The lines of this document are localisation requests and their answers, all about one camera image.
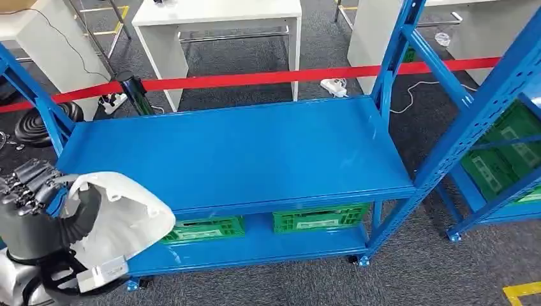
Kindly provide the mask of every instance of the red barrier tape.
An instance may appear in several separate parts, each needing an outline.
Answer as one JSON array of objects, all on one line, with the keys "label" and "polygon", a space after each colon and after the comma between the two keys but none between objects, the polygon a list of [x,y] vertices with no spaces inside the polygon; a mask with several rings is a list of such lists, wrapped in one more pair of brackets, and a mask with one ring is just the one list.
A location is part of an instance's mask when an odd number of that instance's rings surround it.
[{"label": "red barrier tape", "polygon": [[[443,61],[450,71],[467,69],[491,68],[499,61],[499,57],[486,57],[482,59],[456,59]],[[324,78],[357,78],[373,77],[380,72],[380,66],[364,67],[343,67],[343,68],[322,68],[304,69],[299,71],[280,71],[250,73],[245,75],[213,75],[194,76],[191,78],[172,78],[166,80],[143,80],[143,86],[147,91],[163,91],[167,89],[195,89],[226,86],[243,86],[258,84],[276,84],[293,81],[315,81]],[[406,62],[400,65],[399,75],[414,75],[429,73],[430,68],[424,62]],[[113,92],[121,92],[122,88],[118,82],[79,89],[77,91],[65,92],[52,96],[53,101],[62,103],[77,99],[85,99]],[[32,108],[28,102],[19,102],[11,105],[0,106],[0,113],[14,112]]]}]

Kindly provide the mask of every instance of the cardboard box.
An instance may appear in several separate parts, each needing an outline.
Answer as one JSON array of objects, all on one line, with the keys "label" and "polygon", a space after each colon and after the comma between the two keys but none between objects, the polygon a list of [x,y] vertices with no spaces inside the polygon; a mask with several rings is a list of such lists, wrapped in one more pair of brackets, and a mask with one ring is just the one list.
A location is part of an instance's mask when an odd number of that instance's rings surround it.
[{"label": "cardboard box", "polygon": [[31,8],[37,0],[0,0],[0,12],[10,13],[13,11]]}]

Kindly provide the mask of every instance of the shelf board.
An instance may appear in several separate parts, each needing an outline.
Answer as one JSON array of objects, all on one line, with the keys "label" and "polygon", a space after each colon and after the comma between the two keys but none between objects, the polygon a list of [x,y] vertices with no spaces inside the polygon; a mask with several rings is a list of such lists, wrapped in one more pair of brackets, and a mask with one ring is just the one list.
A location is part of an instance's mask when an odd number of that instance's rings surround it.
[{"label": "shelf board", "polygon": [[367,96],[81,122],[57,167],[123,173],[177,215],[254,214],[415,191]]},{"label": "shelf board", "polygon": [[275,234],[272,214],[244,217],[246,236],[177,245],[156,243],[128,261],[130,275],[195,271],[235,265],[363,254],[359,227]]},{"label": "shelf board", "polygon": [[[466,173],[464,168],[458,164],[449,172],[454,184],[462,194],[470,213],[476,212],[486,205],[485,198],[481,195],[474,181]],[[541,201],[532,201],[519,205],[506,205],[499,209],[487,219],[479,223],[494,223],[503,221],[519,221],[541,217]]]}]

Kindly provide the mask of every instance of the shelf caster wheel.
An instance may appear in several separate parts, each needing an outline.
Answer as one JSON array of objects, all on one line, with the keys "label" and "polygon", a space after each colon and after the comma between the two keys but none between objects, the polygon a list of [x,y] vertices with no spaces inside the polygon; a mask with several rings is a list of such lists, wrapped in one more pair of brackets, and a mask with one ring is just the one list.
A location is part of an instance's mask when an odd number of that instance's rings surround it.
[{"label": "shelf caster wheel", "polygon": [[453,234],[453,235],[448,235],[448,237],[449,237],[449,240],[451,240],[451,242],[462,241],[462,237],[460,236],[459,233],[456,233],[456,234]]},{"label": "shelf caster wheel", "polygon": [[368,266],[370,265],[370,260],[368,260],[367,256],[363,256],[359,258],[359,261],[357,262],[357,265],[359,266]]},{"label": "shelf caster wheel", "polygon": [[139,289],[147,289],[152,281],[152,277],[132,277],[126,282],[128,291],[137,291]]},{"label": "shelf caster wheel", "polygon": [[370,265],[370,260],[368,260],[367,256],[358,257],[356,255],[348,256],[348,262],[353,263],[356,266],[368,266]]}]

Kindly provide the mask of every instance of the blue shelving unit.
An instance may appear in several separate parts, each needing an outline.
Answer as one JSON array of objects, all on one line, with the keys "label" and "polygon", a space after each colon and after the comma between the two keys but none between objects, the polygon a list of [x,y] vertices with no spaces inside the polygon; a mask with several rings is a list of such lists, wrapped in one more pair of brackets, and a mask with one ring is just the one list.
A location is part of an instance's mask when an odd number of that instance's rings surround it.
[{"label": "blue shelving unit", "polygon": [[[60,170],[121,172],[180,220],[244,216],[245,237],[151,246],[129,260],[134,277],[348,254],[367,265],[541,70],[539,10],[485,84],[468,94],[415,30],[424,3],[403,1],[369,96],[74,123],[4,47],[0,71],[40,111]],[[413,178],[388,132],[392,84],[410,45],[461,110]],[[398,202],[382,219],[384,200]],[[373,202],[370,236],[363,224],[272,232],[273,211],[361,201]]]},{"label": "blue shelving unit", "polygon": [[[522,93],[518,95],[518,98],[537,116],[539,120],[541,120],[540,73],[533,76],[533,80],[524,88]],[[498,143],[484,143],[482,145],[477,145],[476,149],[539,140],[541,140],[541,135],[533,135],[517,140],[506,140]],[[520,181],[511,186],[508,191],[504,192],[504,196],[500,195],[498,199],[493,201],[487,201],[481,195],[481,192],[475,185],[474,181],[460,164],[457,164],[448,175],[452,179],[453,183],[457,186],[461,196],[464,198],[466,207],[468,208],[468,213],[470,215],[476,215],[479,211],[486,207],[498,207],[490,214],[479,214],[476,218],[465,221],[464,217],[460,211],[458,211],[455,203],[453,203],[453,201],[450,199],[443,186],[438,186],[437,191],[456,222],[456,225],[448,231],[448,235],[452,241],[461,240],[460,233],[466,231],[468,228],[476,224],[522,221],[541,218],[541,201],[529,201],[519,205],[512,204],[513,201],[520,198],[517,196],[517,194],[528,194],[531,192],[532,186],[536,186],[532,185],[532,183],[537,182],[539,177],[541,177],[541,168],[533,170],[530,175],[523,177]]]}]

